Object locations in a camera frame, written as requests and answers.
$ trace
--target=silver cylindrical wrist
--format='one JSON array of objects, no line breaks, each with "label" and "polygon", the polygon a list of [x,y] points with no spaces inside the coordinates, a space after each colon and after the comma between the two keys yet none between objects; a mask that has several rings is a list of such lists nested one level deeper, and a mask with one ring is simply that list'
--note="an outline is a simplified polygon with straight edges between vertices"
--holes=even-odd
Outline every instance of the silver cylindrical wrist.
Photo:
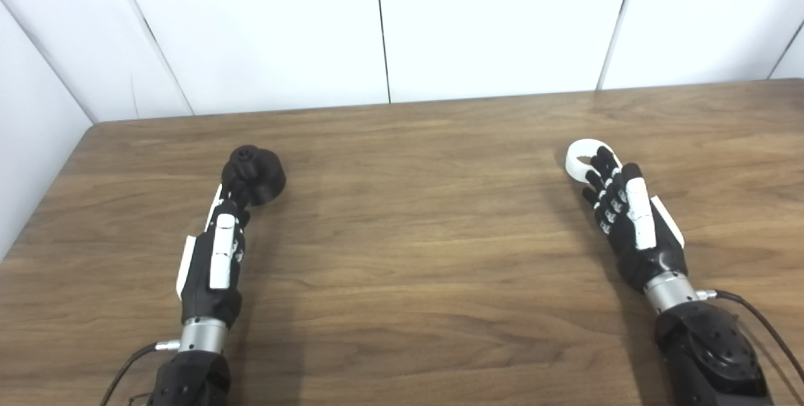
[{"label": "silver cylindrical wrist", "polygon": [[686,275],[680,272],[663,272],[657,275],[645,285],[645,295],[657,314],[684,302],[700,300]]},{"label": "silver cylindrical wrist", "polygon": [[229,329],[224,321],[209,317],[190,318],[184,322],[178,352],[209,351],[221,354],[224,352],[227,332]]}]

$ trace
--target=white finger segment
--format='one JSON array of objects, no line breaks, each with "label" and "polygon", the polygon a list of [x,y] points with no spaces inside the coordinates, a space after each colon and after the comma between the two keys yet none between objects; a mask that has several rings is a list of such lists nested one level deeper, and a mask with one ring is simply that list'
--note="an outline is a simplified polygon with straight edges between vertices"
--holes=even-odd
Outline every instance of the white finger segment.
[{"label": "white finger segment", "polygon": [[675,224],[670,212],[664,207],[664,203],[661,203],[661,199],[658,198],[658,196],[651,197],[651,202],[656,207],[656,211],[658,211],[661,218],[664,219],[664,222],[667,223],[667,226],[670,228],[670,231],[673,233],[675,239],[678,240],[678,244],[681,245],[681,249],[684,249],[684,236],[681,234],[681,229]]},{"label": "white finger segment", "polygon": [[638,251],[655,248],[656,226],[651,212],[651,199],[645,179],[638,177],[626,183],[628,197],[628,218],[634,223],[634,245]]}]

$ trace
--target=white ring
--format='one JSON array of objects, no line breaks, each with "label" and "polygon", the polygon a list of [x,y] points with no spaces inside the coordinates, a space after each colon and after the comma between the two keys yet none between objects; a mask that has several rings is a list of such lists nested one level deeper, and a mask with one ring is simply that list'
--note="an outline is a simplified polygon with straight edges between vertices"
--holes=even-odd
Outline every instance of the white ring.
[{"label": "white ring", "polygon": [[591,170],[597,172],[597,170],[592,168],[591,165],[588,165],[588,163],[580,162],[578,158],[591,158],[592,156],[595,156],[597,154],[597,149],[601,146],[605,146],[609,149],[609,151],[611,151],[612,156],[614,156],[614,162],[617,163],[617,167],[622,168],[620,160],[617,159],[617,155],[614,154],[614,150],[611,149],[611,146],[608,146],[597,139],[581,139],[575,140],[575,142],[571,143],[569,148],[567,148],[565,168],[567,169],[569,176],[571,176],[576,182],[588,183],[586,181],[586,172]]}]

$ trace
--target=cable connector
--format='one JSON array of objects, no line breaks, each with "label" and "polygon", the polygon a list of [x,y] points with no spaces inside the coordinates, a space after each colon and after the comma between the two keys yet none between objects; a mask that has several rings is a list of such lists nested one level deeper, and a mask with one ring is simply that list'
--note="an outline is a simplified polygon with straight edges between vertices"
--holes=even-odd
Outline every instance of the cable connector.
[{"label": "cable connector", "polygon": [[178,351],[178,347],[182,345],[182,341],[178,338],[173,340],[166,340],[164,342],[157,342],[155,347],[156,351]]},{"label": "cable connector", "polygon": [[717,292],[715,290],[697,290],[695,291],[695,295],[697,295],[698,300],[709,300],[715,299]]}]

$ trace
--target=white wall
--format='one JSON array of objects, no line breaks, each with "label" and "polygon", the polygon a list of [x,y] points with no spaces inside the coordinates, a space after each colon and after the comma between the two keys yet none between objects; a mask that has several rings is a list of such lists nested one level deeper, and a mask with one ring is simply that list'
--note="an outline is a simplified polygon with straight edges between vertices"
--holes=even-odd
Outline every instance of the white wall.
[{"label": "white wall", "polygon": [[89,126],[87,116],[0,5],[0,260]]},{"label": "white wall", "polygon": [[189,116],[129,0],[3,0],[98,121]]},{"label": "white wall", "polygon": [[18,166],[0,254],[89,125],[79,105],[103,121],[804,76],[804,36],[780,60],[804,0],[0,3],[0,163]]},{"label": "white wall", "polygon": [[804,0],[627,0],[604,86],[767,79]]},{"label": "white wall", "polygon": [[597,85],[622,0],[382,0],[393,102]]},{"label": "white wall", "polygon": [[377,0],[138,0],[199,114],[388,102]]},{"label": "white wall", "polygon": [[798,36],[787,49],[787,53],[782,57],[771,77],[773,79],[804,77],[804,30],[798,32]]}]

